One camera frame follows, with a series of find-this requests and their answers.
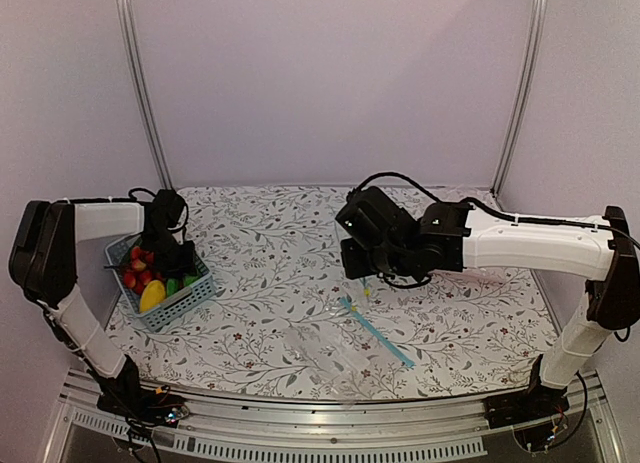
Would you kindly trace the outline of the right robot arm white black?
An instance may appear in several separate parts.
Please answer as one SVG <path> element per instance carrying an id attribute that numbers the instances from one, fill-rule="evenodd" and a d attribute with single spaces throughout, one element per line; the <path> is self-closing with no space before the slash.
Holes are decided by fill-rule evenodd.
<path id="1" fill-rule="evenodd" d="M 569 407 L 569 383 L 609 338 L 625 341 L 639 319 L 638 242 L 616 206 L 578 219 L 504 213 L 480 200 L 433 198 L 412 217 L 367 178 L 336 215 L 348 279 L 375 276 L 395 289 L 427 285 L 435 271 L 490 267 L 580 276 L 577 309 L 551 348 L 534 361 L 524 389 L 487 397 L 484 417 L 510 427 L 516 443 L 536 454 L 559 447 L 557 425 Z"/>

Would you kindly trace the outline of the short green bitter gourd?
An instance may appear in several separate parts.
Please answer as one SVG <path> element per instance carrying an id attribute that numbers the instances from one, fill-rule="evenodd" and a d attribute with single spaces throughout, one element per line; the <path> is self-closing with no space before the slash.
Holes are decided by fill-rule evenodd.
<path id="1" fill-rule="evenodd" d="M 199 279 L 197 275 L 185 275 L 182 279 L 182 285 L 188 287 Z"/>

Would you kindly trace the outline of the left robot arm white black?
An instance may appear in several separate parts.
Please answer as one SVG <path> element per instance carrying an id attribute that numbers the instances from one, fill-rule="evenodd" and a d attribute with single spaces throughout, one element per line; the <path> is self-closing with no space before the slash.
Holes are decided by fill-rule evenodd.
<path id="1" fill-rule="evenodd" d="M 178 279 L 196 270 L 185 240 L 185 200 L 161 189 L 152 200 L 127 198 L 33 200 L 24 210 L 9 257 L 9 275 L 25 298 L 98 383 L 99 409 L 138 425 L 174 427 L 188 415 L 186 401 L 167 389 L 142 387 L 137 365 L 106 335 L 78 285 L 76 246 L 110 236 L 141 237 L 153 272 Z"/>

